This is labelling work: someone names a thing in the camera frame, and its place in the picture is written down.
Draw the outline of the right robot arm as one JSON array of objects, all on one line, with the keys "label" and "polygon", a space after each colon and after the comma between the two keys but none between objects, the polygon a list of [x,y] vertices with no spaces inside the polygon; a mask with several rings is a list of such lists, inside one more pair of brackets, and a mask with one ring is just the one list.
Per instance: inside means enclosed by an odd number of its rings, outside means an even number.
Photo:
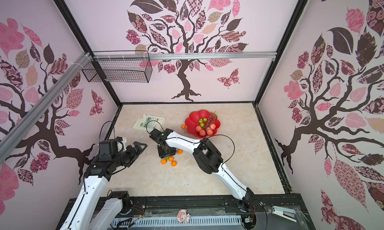
[{"label": "right robot arm", "polygon": [[203,172],[217,176],[228,187],[232,196],[239,201],[239,209],[245,212],[253,207],[254,193],[229,170],[222,154],[210,139],[188,138],[171,129],[153,129],[149,136],[157,143],[160,158],[171,157],[179,149],[190,153]]}]

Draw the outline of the purple grape bunch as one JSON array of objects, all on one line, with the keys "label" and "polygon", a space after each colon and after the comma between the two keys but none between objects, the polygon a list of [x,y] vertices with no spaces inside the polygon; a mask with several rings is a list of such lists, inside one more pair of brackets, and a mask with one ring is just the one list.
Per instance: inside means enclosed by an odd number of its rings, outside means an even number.
[{"label": "purple grape bunch", "polygon": [[211,126],[212,124],[216,123],[217,115],[215,112],[210,112],[209,116],[207,117],[206,126]]}]

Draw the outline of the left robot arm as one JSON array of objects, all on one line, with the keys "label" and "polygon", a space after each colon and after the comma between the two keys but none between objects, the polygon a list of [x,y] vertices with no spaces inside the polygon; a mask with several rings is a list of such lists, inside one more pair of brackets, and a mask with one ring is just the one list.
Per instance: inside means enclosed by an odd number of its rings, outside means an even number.
[{"label": "left robot arm", "polygon": [[99,199],[118,167],[130,167],[148,147],[135,141],[126,145],[124,137],[103,140],[99,153],[84,173],[83,186],[64,220],[61,230],[106,230],[118,214],[129,214],[133,202],[127,191],[111,192],[102,210],[93,217]]}]

